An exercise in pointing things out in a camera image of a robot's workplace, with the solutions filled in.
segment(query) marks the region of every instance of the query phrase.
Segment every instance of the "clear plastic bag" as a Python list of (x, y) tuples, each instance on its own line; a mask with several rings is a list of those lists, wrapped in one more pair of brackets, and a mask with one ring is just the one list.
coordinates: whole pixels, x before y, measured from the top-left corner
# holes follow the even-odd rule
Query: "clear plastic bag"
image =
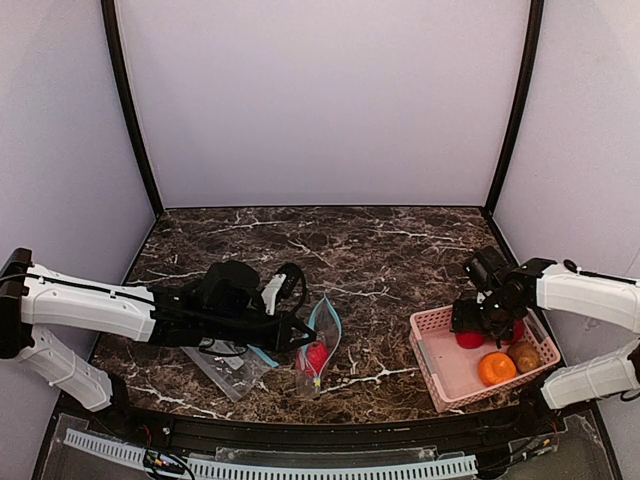
[[(245, 348), (231, 342), (217, 341), (212, 350), (233, 354), (241, 353)], [(196, 347), (183, 347), (182, 350), (232, 402), (237, 402), (249, 393), (265, 373), (278, 366), (266, 353), (252, 346), (237, 357), (208, 355), (198, 351)]]
[(342, 338), (340, 317), (326, 295), (311, 312), (308, 326), (318, 336), (296, 352), (296, 388), (299, 394), (314, 397), (322, 391), (322, 378)]

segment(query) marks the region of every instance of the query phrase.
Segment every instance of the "pink basket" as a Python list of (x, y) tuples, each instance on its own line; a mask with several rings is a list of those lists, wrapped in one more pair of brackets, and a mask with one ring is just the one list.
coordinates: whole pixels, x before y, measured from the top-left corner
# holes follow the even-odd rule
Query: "pink basket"
[(448, 306), (411, 315), (411, 346), (440, 413), (508, 392), (560, 361), (560, 352), (551, 337), (538, 319), (529, 313), (524, 319), (523, 339), (538, 351), (542, 366), (500, 385), (485, 387), (478, 377), (478, 362), (487, 353), (495, 352), (496, 345), (487, 340), (483, 346), (473, 350), (460, 347), (450, 331), (452, 311), (453, 307)]

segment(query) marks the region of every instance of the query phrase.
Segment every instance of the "orange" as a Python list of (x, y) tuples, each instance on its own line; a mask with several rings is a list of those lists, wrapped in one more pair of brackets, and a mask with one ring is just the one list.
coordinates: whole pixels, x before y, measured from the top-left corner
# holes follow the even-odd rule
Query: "orange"
[(518, 375), (515, 363), (505, 353), (493, 352), (478, 363), (478, 375), (487, 387), (504, 383)]

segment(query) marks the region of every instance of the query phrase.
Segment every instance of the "dark marble surface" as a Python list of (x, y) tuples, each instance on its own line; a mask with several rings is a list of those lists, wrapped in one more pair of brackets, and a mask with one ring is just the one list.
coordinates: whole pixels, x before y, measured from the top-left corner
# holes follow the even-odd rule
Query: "dark marble surface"
[[(157, 223), (130, 284), (181, 285), (217, 261), (236, 259), (263, 281), (298, 263), (310, 299), (326, 293), (343, 322), (343, 340), (324, 392), (296, 396), (294, 355), (232, 403), (180, 349), (103, 335), (93, 362), (122, 376), (132, 402), (182, 415), (273, 423), (373, 423), (438, 416), (409, 344), (409, 316), (452, 303), (469, 288), (461, 263), (495, 245), (475, 208), (216, 208), (171, 210)], [(502, 407), (517, 395), (465, 407)]]

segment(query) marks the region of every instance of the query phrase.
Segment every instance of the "white robotic arm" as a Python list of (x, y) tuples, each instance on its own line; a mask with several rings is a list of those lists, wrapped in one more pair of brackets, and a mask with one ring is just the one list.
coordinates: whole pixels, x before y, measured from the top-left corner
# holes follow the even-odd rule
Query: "white robotic arm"
[[(298, 281), (298, 305), (277, 312)], [(286, 264), (263, 289), (240, 262), (213, 264), (200, 282), (177, 290), (122, 287), (69, 277), (31, 263), (17, 249), (0, 271), (0, 358), (23, 363), (76, 398), (87, 410), (113, 403), (110, 376), (89, 365), (46, 325), (66, 325), (170, 347), (201, 347), (216, 339), (287, 351), (315, 340), (295, 317), (306, 298), (302, 271)], [(292, 329), (305, 333), (293, 338)]]
[[(536, 285), (536, 303), (546, 310), (563, 310), (613, 323), (640, 333), (640, 285), (636, 280), (582, 275), (576, 268), (551, 265)], [(556, 370), (547, 378), (542, 394), (550, 408), (563, 408), (592, 398), (640, 389), (640, 371), (632, 354), (634, 340), (607, 355)]]
[[(512, 338), (515, 320), (523, 318), (528, 308), (540, 307), (578, 313), (640, 333), (637, 280), (584, 271), (569, 260), (560, 265), (534, 258), (513, 268), (492, 247), (476, 252), (464, 268), (482, 294), (481, 303), (458, 300), (459, 305), (454, 304), (454, 331), (481, 331), (500, 344)], [(466, 323), (456, 325), (455, 319), (463, 316)], [(542, 394), (550, 408), (560, 409), (637, 389), (640, 342), (634, 340), (615, 352), (556, 370), (546, 379)]]

